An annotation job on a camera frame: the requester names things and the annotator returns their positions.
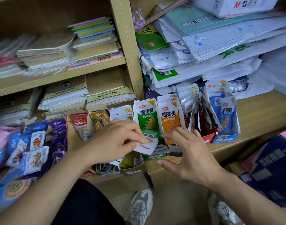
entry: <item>pant leg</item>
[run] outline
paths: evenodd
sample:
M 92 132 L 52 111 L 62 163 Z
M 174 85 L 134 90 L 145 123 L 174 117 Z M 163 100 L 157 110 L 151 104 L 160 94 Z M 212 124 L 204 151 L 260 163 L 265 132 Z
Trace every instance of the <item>pant leg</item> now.
M 51 225 L 125 224 L 109 200 L 94 185 L 78 179 Z

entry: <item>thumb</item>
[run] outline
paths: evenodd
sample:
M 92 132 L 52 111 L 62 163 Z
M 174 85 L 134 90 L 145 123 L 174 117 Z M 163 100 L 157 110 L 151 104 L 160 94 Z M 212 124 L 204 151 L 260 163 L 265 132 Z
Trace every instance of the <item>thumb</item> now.
M 137 141 L 130 141 L 127 144 L 122 145 L 120 147 L 120 150 L 123 152 L 124 155 L 126 155 L 127 153 L 131 152 L 135 148 L 139 147 L 140 144 L 141 143 Z
M 176 163 L 170 162 L 169 160 L 157 160 L 156 163 L 174 174 L 178 175 L 179 173 L 179 165 Z

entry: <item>hand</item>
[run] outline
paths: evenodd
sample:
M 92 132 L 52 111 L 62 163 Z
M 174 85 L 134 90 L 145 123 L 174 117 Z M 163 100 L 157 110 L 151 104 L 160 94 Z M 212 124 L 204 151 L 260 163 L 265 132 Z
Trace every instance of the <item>hand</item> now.
M 226 173 L 208 150 L 197 130 L 190 132 L 188 129 L 178 127 L 163 133 L 162 137 L 173 140 L 182 151 L 182 160 L 179 164 L 158 160 L 157 164 L 164 169 L 207 188 L 211 188 L 221 174 Z
M 120 159 L 141 143 L 148 140 L 136 122 L 115 119 L 86 141 L 79 151 L 85 157 L 86 166 L 91 166 Z

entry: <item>gray sneaker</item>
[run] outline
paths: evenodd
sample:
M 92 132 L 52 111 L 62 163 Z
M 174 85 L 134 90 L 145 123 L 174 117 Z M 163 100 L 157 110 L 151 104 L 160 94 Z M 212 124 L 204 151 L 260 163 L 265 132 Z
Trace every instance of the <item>gray sneaker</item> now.
M 144 189 L 133 197 L 127 221 L 132 225 L 144 225 L 152 209 L 152 191 Z

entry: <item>white box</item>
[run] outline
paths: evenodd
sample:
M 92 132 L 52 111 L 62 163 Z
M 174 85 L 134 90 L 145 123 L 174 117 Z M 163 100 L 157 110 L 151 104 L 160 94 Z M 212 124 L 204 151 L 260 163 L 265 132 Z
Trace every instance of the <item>white box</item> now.
M 219 18 L 272 10 L 278 0 L 195 0 L 195 5 Z

